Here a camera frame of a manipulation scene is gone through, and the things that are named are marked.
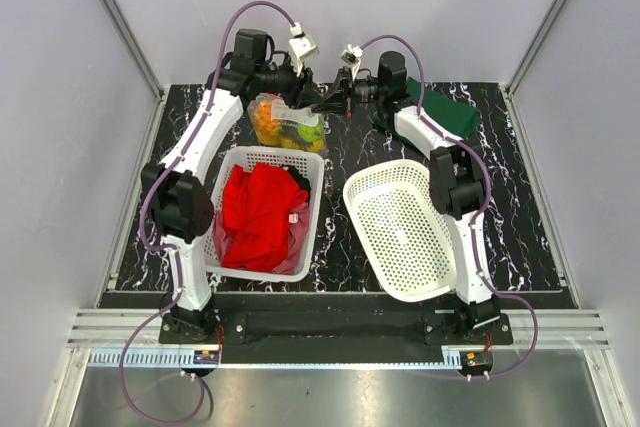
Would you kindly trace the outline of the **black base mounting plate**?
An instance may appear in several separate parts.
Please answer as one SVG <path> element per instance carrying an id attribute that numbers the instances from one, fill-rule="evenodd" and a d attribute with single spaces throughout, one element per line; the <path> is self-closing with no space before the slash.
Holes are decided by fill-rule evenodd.
<path id="1" fill-rule="evenodd" d="M 458 301 L 403 303 L 386 294 L 219 293 L 202 331 L 166 316 L 163 344 L 222 343 L 225 364 L 409 364 L 439 362 L 442 348 L 513 343 L 507 316 L 462 332 Z"/>

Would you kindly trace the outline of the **green folded cloth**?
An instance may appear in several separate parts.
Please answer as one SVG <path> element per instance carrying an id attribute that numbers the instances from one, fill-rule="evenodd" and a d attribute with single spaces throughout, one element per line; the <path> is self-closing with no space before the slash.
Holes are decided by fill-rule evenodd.
<path id="1" fill-rule="evenodd" d="M 413 101 L 418 100 L 420 91 L 419 80 L 409 77 L 407 80 L 407 92 Z M 425 87 L 422 108 L 431 117 L 432 121 L 439 124 L 442 129 L 465 140 L 476 134 L 477 128 L 481 123 L 480 112 L 475 107 L 451 100 L 429 87 Z M 379 129 L 391 132 L 391 127 L 386 127 L 377 113 L 373 115 L 373 123 Z M 392 135 L 406 145 L 419 150 L 417 145 L 408 138 L 395 133 L 392 133 Z"/>

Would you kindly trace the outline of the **black cloth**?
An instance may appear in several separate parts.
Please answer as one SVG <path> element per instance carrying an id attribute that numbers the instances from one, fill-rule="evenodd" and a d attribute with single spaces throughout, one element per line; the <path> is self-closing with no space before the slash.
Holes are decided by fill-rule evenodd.
<path id="1" fill-rule="evenodd" d="M 284 165 L 282 166 L 282 169 L 292 177 L 300 190 L 305 191 L 307 194 L 311 193 L 311 185 L 309 180 L 304 177 L 295 166 Z"/>

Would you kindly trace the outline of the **aluminium rail frame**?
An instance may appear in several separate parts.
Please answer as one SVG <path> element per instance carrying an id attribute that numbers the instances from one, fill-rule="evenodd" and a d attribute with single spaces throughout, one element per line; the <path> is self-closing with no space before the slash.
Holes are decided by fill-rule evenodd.
<path id="1" fill-rule="evenodd" d="M 433 369 L 459 367 L 465 352 L 606 350 L 593 310 L 507 310 L 487 333 L 459 336 L 447 311 L 235 311 L 218 334 L 199 337 L 149 311 L 85 309 L 67 345 L 95 366 L 185 368 Z"/>

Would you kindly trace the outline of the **pink cloth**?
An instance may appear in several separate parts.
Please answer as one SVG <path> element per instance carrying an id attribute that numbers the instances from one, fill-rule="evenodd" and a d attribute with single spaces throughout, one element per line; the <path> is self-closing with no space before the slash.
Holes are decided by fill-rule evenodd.
<path id="1" fill-rule="evenodd" d="M 279 264 L 268 264 L 266 269 L 248 267 L 241 265 L 240 270 L 251 272 L 262 272 L 270 274 L 282 274 L 290 276 L 294 274 L 296 265 L 299 262 L 302 246 L 309 231 L 310 209 L 307 202 L 297 206 L 289 215 L 290 220 L 288 233 L 288 254 Z M 218 212 L 215 217 L 212 240 L 219 260 L 227 254 L 233 243 L 233 236 L 228 234 L 223 227 L 222 212 Z"/>

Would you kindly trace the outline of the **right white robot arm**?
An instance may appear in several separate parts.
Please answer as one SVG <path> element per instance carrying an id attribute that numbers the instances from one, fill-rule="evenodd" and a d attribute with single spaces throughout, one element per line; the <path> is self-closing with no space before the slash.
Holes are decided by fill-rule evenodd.
<path id="1" fill-rule="evenodd" d="M 366 78 L 361 57 L 358 46 L 343 50 L 323 102 L 342 114 L 374 105 L 382 125 L 429 161 L 393 160 L 350 176 L 343 198 L 352 225 L 386 293 L 407 303 L 455 294 L 455 334 L 476 343 L 500 318 L 481 242 L 489 194 L 480 145 L 419 112 L 401 53 L 383 53 Z"/>

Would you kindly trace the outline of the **white oval perforated basket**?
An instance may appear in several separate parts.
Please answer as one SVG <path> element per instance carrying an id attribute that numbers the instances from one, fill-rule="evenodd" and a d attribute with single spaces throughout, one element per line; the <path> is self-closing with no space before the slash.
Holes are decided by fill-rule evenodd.
<path id="1" fill-rule="evenodd" d="M 379 285 L 401 302 L 429 300 L 456 286 L 451 237 L 429 187 L 428 168 L 408 159 L 360 170 L 343 187 L 344 204 Z"/>

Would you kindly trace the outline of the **red cloth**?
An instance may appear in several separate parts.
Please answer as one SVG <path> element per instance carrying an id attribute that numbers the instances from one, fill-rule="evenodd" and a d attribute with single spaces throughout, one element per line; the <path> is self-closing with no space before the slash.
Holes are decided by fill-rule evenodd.
<path id="1" fill-rule="evenodd" d="M 268 264 L 279 264 L 288 254 L 293 222 L 289 215 L 305 202 L 310 209 L 310 194 L 300 190 L 282 167 L 258 163 L 246 171 L 234 165 L 218 211 L 224 230 L 233 236 L 230 250 L 219 260 L 221 265 L 266 269 Z"/>

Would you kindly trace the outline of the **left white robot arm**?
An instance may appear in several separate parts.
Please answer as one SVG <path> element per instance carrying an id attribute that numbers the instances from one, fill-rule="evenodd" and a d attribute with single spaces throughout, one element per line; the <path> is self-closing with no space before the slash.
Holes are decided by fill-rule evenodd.
<path id="1" fill-rule="evenodd" d="M 204 236 L 209 232 L 214 206 L 204 187 L 209 167 L 230 128 L 249 103 L 262 93 L 274 94 L 291 108 L 306 108 L 320 96 L 305 60 L 317 54 L 313 38 L 298 23 L 279 65 L 268 59 L 270 35 L 240 29 L 232 51 L 223 51 L 211 84 L 181 138 L 158 163 L 141 171 L 145 193 L 139 226 L 153 220 L 160 237 L 159 249 L 170 256 L 174 294 L 172 302 L 188 312 L 181 331 L 196 343 L 215 333 L 216 319 L 203 309 L 212 292 L 208 285 Z"/>

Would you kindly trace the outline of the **white rectangular laundry basket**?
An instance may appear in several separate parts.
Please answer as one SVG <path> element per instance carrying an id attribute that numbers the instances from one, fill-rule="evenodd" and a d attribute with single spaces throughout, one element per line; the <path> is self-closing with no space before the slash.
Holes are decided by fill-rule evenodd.
<path id="1" fill-rule="evenodd" d="M 235 147 L 224 157 L 204 238 L 207 270 L 257 282 L 298 282 L 310 271 L 324 182 L 316 153 Z"/>

